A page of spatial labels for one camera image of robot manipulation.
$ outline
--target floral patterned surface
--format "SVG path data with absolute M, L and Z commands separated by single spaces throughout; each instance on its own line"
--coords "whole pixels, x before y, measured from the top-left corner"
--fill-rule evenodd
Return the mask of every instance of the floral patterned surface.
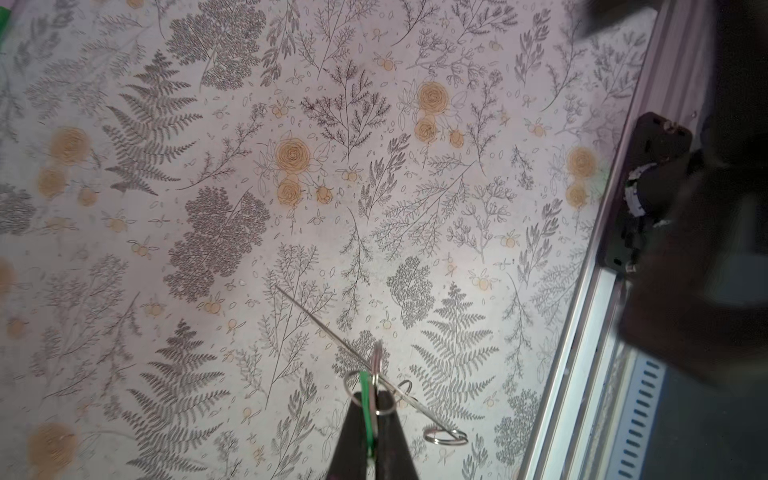
M 34 0 L 0 58 L 3 478 L 322 478 L 358 365 L 512 478 L 654 15 Z

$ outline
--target silver metal frame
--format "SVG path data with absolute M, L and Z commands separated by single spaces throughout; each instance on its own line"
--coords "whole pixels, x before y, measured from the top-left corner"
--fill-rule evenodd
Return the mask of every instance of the silver metal frame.
M 713 22 L 710 3 L 666 0 L 659 7 L 645 62 L 617 149 L 606 194 L 564 322 L 528 450 L 518 480 L 603 478 L 611 454 L 615 411 L 626 395 L 626 371 L 634 353 L 617 337 L 626 293 L 621 276 L 598 265 L 609 206 L 620 192 L 621 162 L 637 118 L 653 111 L 698 132 L 700 111 L 712 71 Z M 605 395 L 608 377 L 618 391 Z M 612 409 L 612 412 L 601 409 Z M 603 432 L 592 442 L 595 419 Z

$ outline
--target metal wire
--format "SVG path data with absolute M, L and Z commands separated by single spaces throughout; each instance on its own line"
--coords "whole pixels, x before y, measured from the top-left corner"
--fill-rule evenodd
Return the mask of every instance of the metal wire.
M 293 305 L 298 306 L 301 309 L 301 311 L 304 312 L 305 315 L 307 315 L 323 332 L 326 333 L 327 336 L 331 337 L 333 339 L 333 341 L 338 343 L 339 346 L 341 346 L 344 350 L 346 350 L 355 360 L 357 360 L 357 362 L 360 365 L 366 367 L 366 370 L 368 370 L 369 372 L 373 371 L 370 363 L 366 359 L 364 359 L 351 346 L 349 346 L 349 344 L 347 342 L 345 342 L 341 337 L 336 335 L 333 332 L 333 330 L 331 330 L 326 325 L 324 325 L 323 322 L 321 322 L 316 316 L 314 316 L 312 314 L 312 312 L 310 312 L 309 310 L 304 308 L 304 305 L 302 305 L 301 303 L 295 301 L 295 299 L 293 297 L 291 297 L 291 295 L 286 293 L 279 286 L 275 285 L 275 288 L 277 289 L 278 292 L 282 293 L 283 296 L 285 296 L 288 300 L 293 302 Z M 414 399 L 409 394 L 403 392 L 397 385 L 395 385 L 394 382 L 392 382 L 391 380 L 386 378 L 382 373 L 379 374 L 379 381 L 381 383 L 383 383 L 384 386 L 388 390 L 396 392 L 410 406 L 412 406 L 414 409 L 416 409 L 419 412 L 421 412 L 424 416 L 426 416 L 428 419 L 432 420 L 435 423 L 435 425 L 437 425 L 439 427 L 439 429 L 434 429 L 433 428 L 433 429 L 427 429 L 425 431 L 425 438 L 428 441 L 430 441 L 432 443 L 435 443 L 436 445 L 451 445 L 451 446 L 466 445 L 469 442 L 469 440 L 467 439 L 467 434 L 465 434 L 464 432 L 462 432 L 461 430 L 458 430 L 458 429 L 450 429 L 446 425 L 446 422 L 441 420 L 437 416 L 436 413 L 434 413 L 431 409 L 429 409 L 429 407 L 423 405 L 419 400 Z M 426 437 L 426 433 L 427 432 L 429 432 L 431 434 L 429 437 Z M 440 432 L 447 433 L 448 435 L 453 437 L 453 440 L 447 440 L 446 441 L 446 440 L 437 439 L 435 437 L 435 435 L 437 435 Z

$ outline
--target green object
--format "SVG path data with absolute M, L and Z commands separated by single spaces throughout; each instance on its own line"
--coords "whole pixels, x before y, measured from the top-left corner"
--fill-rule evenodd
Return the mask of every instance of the green object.
M 360 403 L 362 403 L 362 419 L 366 423 L 366 445 L 368 445 L 368 458 L 373 458 L 373 427 L 371 426 L 371 412 L 368 408 L 368 388 L 370 385 L 368 372 L 360 372 Z
M 11 11 L 6 7 L 0 7 L 0 35 L 5 30 L 5 26 L 8 24 L 8 19 L 11 17 Z

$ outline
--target green wire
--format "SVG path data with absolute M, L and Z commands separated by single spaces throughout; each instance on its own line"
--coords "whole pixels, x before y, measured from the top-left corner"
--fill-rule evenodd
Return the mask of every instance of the green wire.
M 373 458 L 373 428 L 371 426 L 371 412 L 369 409 L 368 388 L 370 376 L 368 372 L 360 372 L 360 396 L 362 403 L 362 419 L 366 423 L 366 444 L 368 445 L 368 458 Z

